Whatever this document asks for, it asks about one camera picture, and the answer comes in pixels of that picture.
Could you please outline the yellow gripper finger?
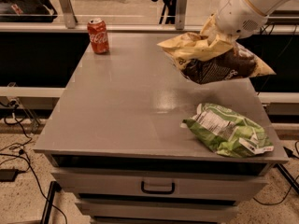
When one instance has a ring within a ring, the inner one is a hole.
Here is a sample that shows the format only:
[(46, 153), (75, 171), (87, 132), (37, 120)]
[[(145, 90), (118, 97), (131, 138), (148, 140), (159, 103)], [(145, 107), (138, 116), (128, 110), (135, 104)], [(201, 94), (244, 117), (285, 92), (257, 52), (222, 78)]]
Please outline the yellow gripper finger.
[(211, 15), (203, 26), (200, 36), (207, 39), (208, 43), (212, 43), (216, 38), (218, 28), (215, 22), (215, 15)]

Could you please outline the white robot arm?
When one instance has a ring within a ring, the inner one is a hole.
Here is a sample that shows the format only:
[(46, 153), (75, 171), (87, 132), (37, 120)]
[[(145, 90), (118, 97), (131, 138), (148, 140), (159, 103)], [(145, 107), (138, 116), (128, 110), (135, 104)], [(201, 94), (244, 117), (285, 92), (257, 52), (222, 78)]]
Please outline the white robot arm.
[(246, 38), (266, 24), (269, 15), (290, 0), (220, 0), (200, 35), (210, 41), (216, 34), (232, 39)]

